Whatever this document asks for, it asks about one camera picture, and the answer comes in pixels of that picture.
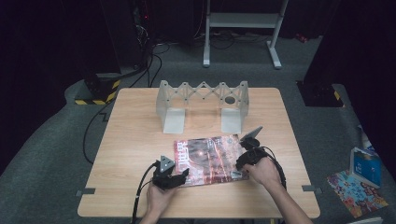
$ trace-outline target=book on floor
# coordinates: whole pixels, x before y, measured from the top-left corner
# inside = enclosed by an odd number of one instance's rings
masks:
[[[327,181],[353,217],[361,217],[388,206],[378,189],[354,178],[348,170],[328,176]]]
[[[381,160],[372,150],[352,148],[349,173],[376,189],[381,187]]]
[[[176,140],[175,171],[179,174],[190,168],[183,187],[248,179],[245,171],[238,171],[235,167],[243,150],[237,134]]]

